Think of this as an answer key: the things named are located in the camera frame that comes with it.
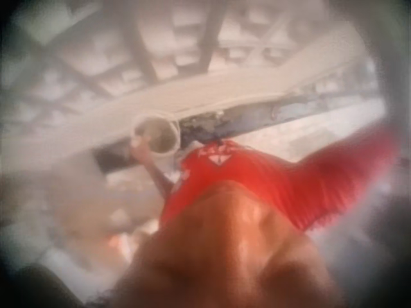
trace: hand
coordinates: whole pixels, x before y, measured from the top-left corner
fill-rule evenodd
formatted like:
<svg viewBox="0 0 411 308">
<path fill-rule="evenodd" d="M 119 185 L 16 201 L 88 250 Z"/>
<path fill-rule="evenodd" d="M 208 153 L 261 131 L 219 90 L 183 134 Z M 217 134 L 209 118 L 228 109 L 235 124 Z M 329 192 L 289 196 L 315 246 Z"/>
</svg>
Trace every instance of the hand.
<svg viewBox="0 0 411 308">
<path fill-rule="evenodd" d="M 142 165 L 151 164 L 153 162 L 152 152 L 148 142 L 148 137 L 134 137 L 130 144 L 130 154 L 133 158 L 138 160 Z"/>
</svg>

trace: ceiling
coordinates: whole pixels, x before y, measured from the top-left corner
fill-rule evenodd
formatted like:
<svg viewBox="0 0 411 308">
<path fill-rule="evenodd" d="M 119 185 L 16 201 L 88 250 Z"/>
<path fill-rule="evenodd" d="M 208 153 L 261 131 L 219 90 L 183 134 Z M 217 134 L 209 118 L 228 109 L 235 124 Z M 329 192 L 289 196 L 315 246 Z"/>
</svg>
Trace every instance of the ceiling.
<svg viewBox="0 0 411 308">
<path fill-rule="evenodd" d="M 21 7 L 2 50 L 3 157 L 54 161 L 123 137 L 142 110 L 183 117 L 284 96 L 364 54 L 349 23 L 303 2 Z"/>
</svg>

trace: red jersey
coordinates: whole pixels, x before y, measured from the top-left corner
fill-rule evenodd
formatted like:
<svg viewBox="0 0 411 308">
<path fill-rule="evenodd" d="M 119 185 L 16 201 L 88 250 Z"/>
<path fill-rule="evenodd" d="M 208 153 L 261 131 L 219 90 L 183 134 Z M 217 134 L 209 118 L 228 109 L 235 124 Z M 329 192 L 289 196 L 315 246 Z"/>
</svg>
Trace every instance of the red jersey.
<svg viewBox="0 0 411 308">
<path fill-rule="evenodd" d="M 394 159 L 396 147 L 382 126 L 368 126 L 298 163 L 233 141 L 193 150 L 166 200 L 161 225 L 190 206 L 210 185 L 242 184 L 283 213 L 299 230 L 326 225 L 349 209 Z"/>
</svg>

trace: person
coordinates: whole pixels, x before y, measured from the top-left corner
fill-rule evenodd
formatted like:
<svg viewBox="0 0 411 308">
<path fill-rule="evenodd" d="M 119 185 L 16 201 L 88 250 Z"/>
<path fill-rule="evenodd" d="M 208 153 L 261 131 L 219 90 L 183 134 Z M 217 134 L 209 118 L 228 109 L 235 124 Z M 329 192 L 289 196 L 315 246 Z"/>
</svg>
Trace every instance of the person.
<svg viewBox="0 0 411 308">
<path fill-rule="evenodd" d="M 383 123 L 290 163 L 233 141 L 182 160 L 174 184 L 148 141 L 132 156 L 165 199 L 160 229 L 112 290 L 116 308 L 344 307 L 305 231 L 347 212 L 393 162 Z"/>
</svg>

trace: man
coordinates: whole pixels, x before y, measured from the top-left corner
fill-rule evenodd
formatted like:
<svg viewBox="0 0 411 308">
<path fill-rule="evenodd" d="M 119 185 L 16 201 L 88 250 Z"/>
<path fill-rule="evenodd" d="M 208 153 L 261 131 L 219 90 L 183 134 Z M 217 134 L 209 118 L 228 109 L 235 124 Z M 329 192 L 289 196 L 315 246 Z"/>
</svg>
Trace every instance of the man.
<svg viewBox="0 0 411 308">
<path fill-rule="evenodd" d="M 188 154 L 175 185 L 147 140 L 131 153 L 166 202 L 111 307 L 321 308 L 343 307 L 342 295 L 304 231 L 353 206 L 395 146 L 382 123 L 296 164 L 213 142 Z"/>
</svg>

